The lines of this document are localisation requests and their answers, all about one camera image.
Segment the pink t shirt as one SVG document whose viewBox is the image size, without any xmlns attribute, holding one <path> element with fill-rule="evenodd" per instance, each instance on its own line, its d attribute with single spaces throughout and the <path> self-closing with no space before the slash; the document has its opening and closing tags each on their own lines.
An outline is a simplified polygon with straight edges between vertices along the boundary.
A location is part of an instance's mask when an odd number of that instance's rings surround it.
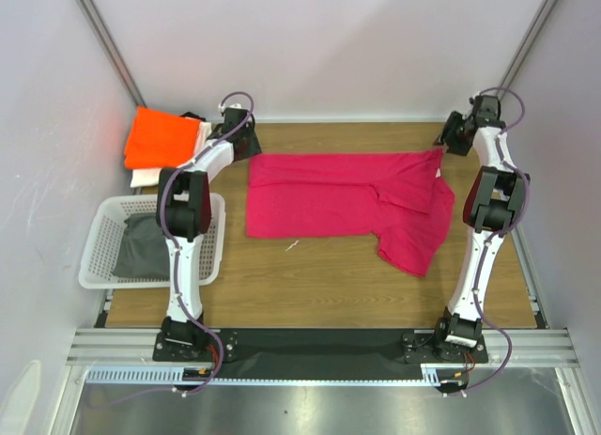
<svg viewBox="0 0 601 435">
<path fill-rule="evenodd" d="M 261 154 L 251 160 L 246 234 L 258 239 L 372 234 L 396 269 L 427 275 L 455 194 L 439 148 L 372 154 Z"/>
</svg>

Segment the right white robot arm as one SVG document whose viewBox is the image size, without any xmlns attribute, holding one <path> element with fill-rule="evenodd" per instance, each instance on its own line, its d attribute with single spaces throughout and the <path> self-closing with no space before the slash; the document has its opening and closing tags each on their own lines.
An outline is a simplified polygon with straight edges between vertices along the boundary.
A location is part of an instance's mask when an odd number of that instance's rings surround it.
<svg viewBox="0 0 601 435">
<path fill-rule="evenodd" d="M 455 292 L 437 322 L 432 349 L 444 362 L 458 362 L 483 344 L 484 302 L 495 258 L 519 224 L 530 198 L 530 176 L 514 163 L 501 100 L 485 89 L 470 98 L 466 114 L 453 111 L 433 142 L 449 154 L 475 151 L 480 169 L 465 201 L 462 221 L 468 242 Z"/>
</svg>

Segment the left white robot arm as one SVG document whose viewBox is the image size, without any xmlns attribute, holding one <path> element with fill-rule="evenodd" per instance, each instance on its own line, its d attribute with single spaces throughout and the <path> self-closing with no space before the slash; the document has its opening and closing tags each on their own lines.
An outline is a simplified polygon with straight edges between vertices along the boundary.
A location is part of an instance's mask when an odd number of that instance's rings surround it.
<svg viewBox="0 0 601 435">
<path fill-rule="evenodd" d="M 203 324 L 199 279 L 202 242 L 212 222 L 209 185 L 230 164 L 261 153 L 252 111 L 229 106 L 221 112 L 223 122 L 200 152 L 160 173 L 156 217 L 168 250 L 170 297 L 153 351 L 158 362 L 199 360 L 219 342 Z"/>
</svg>

